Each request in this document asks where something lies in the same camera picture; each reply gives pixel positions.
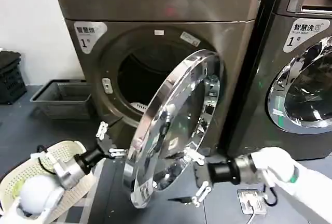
gray floor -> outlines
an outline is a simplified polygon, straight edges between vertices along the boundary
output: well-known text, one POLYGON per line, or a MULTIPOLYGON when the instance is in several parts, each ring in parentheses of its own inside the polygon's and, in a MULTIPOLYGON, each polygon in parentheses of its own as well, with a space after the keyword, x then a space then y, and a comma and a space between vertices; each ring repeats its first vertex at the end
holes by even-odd
MULTIPOLYGON (((0 177, 18 162, 27 159, 39 144, 50 146, 65 139, 80 140, 86 147, 94 143, 99 125, 97 119, 50 120, 29 102, 35 90, 36 88, 29 88, 29 92, 14 105, 0 106, 0 177)), ((301 163, 332 178, 332 157, 301 163)), ((89 223, 243 224, 249 216, 241 212, 237 190, 262 188, 262 185, 217 184, 201 208, 167 201, 172 197, 193 195, 196 191, 192 170, 188 168, 173 187, 156 197, 149 208, 137 210, 123 192, 122 169, 122 161, 105 161, 89 223)), ((253 223, 308 222, 280 195, 278 205, 268 208, 265 216, 255 217, 253 223)))

white wall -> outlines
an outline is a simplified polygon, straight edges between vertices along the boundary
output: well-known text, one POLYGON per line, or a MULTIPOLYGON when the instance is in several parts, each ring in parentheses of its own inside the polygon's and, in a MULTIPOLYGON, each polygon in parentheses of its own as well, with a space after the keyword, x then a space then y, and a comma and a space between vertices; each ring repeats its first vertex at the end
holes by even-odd
POLYGON ((0 48, 22 54, 27 85, 84 77, 57 0, 0 0, 0 48))

white plastic basket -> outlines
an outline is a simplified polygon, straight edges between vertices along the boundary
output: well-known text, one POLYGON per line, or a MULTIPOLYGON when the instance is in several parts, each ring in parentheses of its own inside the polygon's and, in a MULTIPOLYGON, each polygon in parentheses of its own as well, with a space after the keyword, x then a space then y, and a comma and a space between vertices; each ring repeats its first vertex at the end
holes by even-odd
MULTIPOLYGON (((64 162, 69 161, 75 154, 82 154, 86 151, 85 147, 78 141, 62 141, 47 149, 57 160, 60 159, 64 162)), ((47 169, 52 169, 51 162, 48 158, 41 158, 42 164, 47 169)), ((17 184, 21 184, 26 179, 36 176, 47 174, 42 167, 40 167, 37 159, 29 159, 22 163, 20 166, 12 170, 0 183, 0 203, 3 211, 9 210, 15 197, 13 191, 17 184)), ((46 223, 51 223, 76 202, 78 202, 86 193, 91 189, 95 183, 95 177, 90 173, 86 175, 81 181, 70 191, 66 191, 60 205, 54 210, 52 215, 48 218, 46 223)))

washing machine door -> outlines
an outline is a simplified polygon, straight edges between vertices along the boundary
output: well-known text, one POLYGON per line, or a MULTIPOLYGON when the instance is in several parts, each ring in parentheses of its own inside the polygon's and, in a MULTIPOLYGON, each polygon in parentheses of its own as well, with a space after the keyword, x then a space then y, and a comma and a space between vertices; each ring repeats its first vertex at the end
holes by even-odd
POLYGON ((223 63, 200 50, 170 73, 149 103, 132 139, 123 183, 135 207, 171 185, 191 162, 209 128, 219 98, 223 63))
POLYGON ((311 46, 281 70, 267 105, 273 122, 287 132, 332 131, 332 37, 311 46))

label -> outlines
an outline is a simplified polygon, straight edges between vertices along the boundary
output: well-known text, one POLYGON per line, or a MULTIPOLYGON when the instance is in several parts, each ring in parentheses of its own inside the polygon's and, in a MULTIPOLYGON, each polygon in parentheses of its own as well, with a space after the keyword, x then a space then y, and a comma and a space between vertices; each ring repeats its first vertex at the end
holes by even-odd
POLYGON ((136 150, 140 150, 143 147, 143 138, 139 137, 136 139, 133 139, 133 144, 132 146, 136 149, 136 150))
POLYGON ((190 35, 189 33, 185 32, 185 31, 182 32, 180 38, 195 47, 198 47, 198 45, 201 43, 200 39, 197 39, 196 37, 190 35))
POLYGON ((330 21, 326 19, 299 18, 294 21, 284 45, 284 52, 290 53, 309 38, 326 30, 330 21))
POLYGON ((90 54, 93 46, 107 31, 103 22, 75 22, 75 32, 83 53, 90 54))
POLYGON ((170 141, 170 144, 168 146, 168 150, 175 149, 177 147, 177 144, 178 144, 178 137, 176 137, 176 138, 174 138, 170 141))
POLYGON ((273 109, 272 114, 285 117, 284 113, 277 109, 273 109))
POLYGON ((153 178, 151 178, 140 186, 142 203, 146 202, 151 197, 153 192, 153 178))
POLYGON ((155 30, 155 36, 163 36, 164 30, 155 30))

